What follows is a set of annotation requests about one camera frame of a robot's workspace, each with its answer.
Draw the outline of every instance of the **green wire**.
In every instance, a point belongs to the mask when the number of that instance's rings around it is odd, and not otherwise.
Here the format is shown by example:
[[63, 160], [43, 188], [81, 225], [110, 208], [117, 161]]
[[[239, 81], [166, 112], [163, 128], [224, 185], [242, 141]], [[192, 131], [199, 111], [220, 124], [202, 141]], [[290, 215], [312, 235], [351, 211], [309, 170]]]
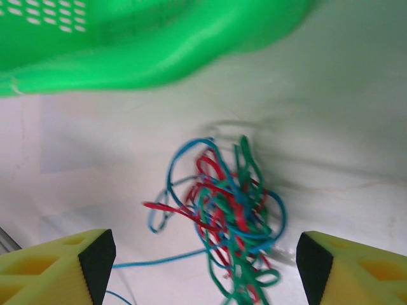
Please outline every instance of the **green wire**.
[[[264, 193], [264, 179], [259, 167], [252, 157], [247, 137], [242, 136], [240, 138], [239, 144], [240, 145], [234, 145], [237, 180], [240, 184], [240, 190], [247, 196], [249, 208], [256, 208], [261, 202]], [[244, 164], [241, 164], [240, 162], [241, 157], [244, 160]], [[255, 185], [252, 182], [252, 173], [257, 176], [258, 185]], [[220, 181], [216, 184], [216, 187], [225, 189], [228, 187], [228, 182]], [[208, 198], [211, 193], [212, 191], [210, 189], [203, 188], [197, 203], [202, 221], [206, 224], [209, 224], [210, 220], [205, 213], [204, 198]], [[225, 196], [217, 194], [216, 196], [212, 197], [212, 201], [214, 202], [215, 206], [217, 206], [224, 212], [226, 220], [228, 222], [228, 227], [237, 229], [238, 225], [233, 207], [230, 206]], [[270, 236], [272, 234], [272, 230], [267, 226], [267, 208], [263, 207], [258, 212], [258, 215], [261, 217], [260, 223], [262, 225], [258, 226], [253, 222], [247, 221], [249, 232], [251, 234], [265, 234], [267, 236]], [[230, 229], [228, 231], [228, 234], [229, 242], [227, 244], [227, 247], [231, 256], [232, 263], [232, 266], [230, 266], [231, 278], [233, 280], [232, 292], [227, 291], [227, 289], [223, 287], [222, 283], [216, 277], [213, 269], [215, 258], [210, 252], [208, 252], [207, 254], [210, 277], [212, 278], [218, 289], [221, 291], [221, 293], [226, 297], [223, 305], [228, 305], [229, 303], [231, 303], [232, 300], [235, 300], [238, 305], [252, 305], [253, 301], [251, 298], [249, 287], [252, 287], [252, 289], [256, 291], [261, 302], [263, 302], [264, 305], [269, 305], [268, 299], [263, 292], [263, 288], [271, 287], [278, 283], [280, 280], [280, 273], [275, 269], [267, 269], [261, 271], [255, 270], [253, 264], [261, 259], [260, 253], [252, 255], [252, 257], [250, 257], [249, 253], [250, 248], [260, 245], [263, 240], [256, 240], [254, 238], [239, 236], [239, 238], [245, 243], [245, 250], [241, 251], [237, 244], [237, 236], [233, 232], [233, 230]], [[205, 246], [210, 247], [210, 236], [208, 231], [205, 231], [205, 238], [203, 240]], [[263, 276], [270, 275], [273, 276], [273, 279], [267, 282], [262, 282], [259, 279]]]

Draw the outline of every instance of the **black foam edge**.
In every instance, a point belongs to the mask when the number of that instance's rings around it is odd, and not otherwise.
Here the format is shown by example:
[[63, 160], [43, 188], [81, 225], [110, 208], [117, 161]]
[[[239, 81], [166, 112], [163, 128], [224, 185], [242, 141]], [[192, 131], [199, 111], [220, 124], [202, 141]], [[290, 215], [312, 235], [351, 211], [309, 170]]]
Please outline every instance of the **black foam edge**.
[[309, 305], [319, 305], [331, 273], [333, 255], [307, 233], [297, 244], [296, 263]]
[[116, 258], [112, 230], [104, 231], [78, 257], [93, 305], [102, 305]]

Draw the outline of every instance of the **blue wire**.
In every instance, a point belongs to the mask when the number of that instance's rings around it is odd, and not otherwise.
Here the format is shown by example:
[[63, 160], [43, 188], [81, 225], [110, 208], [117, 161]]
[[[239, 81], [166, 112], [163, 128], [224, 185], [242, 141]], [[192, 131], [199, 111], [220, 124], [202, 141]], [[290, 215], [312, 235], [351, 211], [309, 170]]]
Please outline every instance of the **blue wire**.
[[107, 290], [106, 291], [107, 294], [111, 294], [115, 297], [117, 297], [118, 299], [122, 300], [124, 303], [126, 303], [127, 305], [133, 305], [132, 303], [130, 303], [129, 301], [127, 301], [124, 297], [122, 297], [120, 294], [117, 294], [116, 292]]
[[199, 255], [202, 253], [210, 252], [211, 250], [214, 250], [218, 247], [223, 246], [223, 243], [214, 245], [208, 249], [200, 249], [192, 252], [188, 252], [185, 254], [180, 254], [180, 255], [175, 255], [171, 257], [167, 257], [165, 259], [158, 259], [156, 261], [147, 261], [147, 262], [126, 262], [123, 264], [114, 264], [113, 269], [123, 269], [123, 268], [130, 268], [130, 267], [141, 267], [141, 266], [154, 266], [154, 265], [159, 265], [159, 264], [165, 264], [167, 262], [173, 262], [173, 261], [178, 261], [180, 259], [186, 259], [187, 257]]

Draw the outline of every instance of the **tangled wire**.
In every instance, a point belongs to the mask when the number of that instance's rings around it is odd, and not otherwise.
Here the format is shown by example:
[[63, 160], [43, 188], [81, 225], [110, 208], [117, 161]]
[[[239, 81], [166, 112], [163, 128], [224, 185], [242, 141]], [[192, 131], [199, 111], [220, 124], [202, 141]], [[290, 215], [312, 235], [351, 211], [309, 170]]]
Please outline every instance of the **tangled wire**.
[[[197, 173], [177, 182], [172, 181], [176, 161], [198, 144], [207, 147], [196, 159]], [[265, 254], [272, 250], [286, 227], [286, 210], [280, 197], [264, 188], [263, 176], [252, 157], [247, 137], [234, 145], [235, 170], [231, 171], [212, 138], [195, 139], [185, 144], [174, 156], [167, 174], [167, 187], [155, 202], [145, 202], [151, 208], [149, 228], [159, 233], [175, 213], [195, 223], [199, 238], [205, 245], [209, 274], [226, 297], [223, 304], [236, 300], [239, 305], [269, 304], [263, 289], [275, 285], [280, 273], [268, 262]], [[190, 182], [182, 199], [174, 188]], [[271, 196], [281, 210], [278, 232], [269, 226], [265, 205]], [[177, 208], [169, 205], [169, 198]], [[163, 211], [158, 227], [154, 227], [156, 211]], [[231, 292], [224, 288], [214, 273], [214, 266], [224, 269], [233, 281]]]

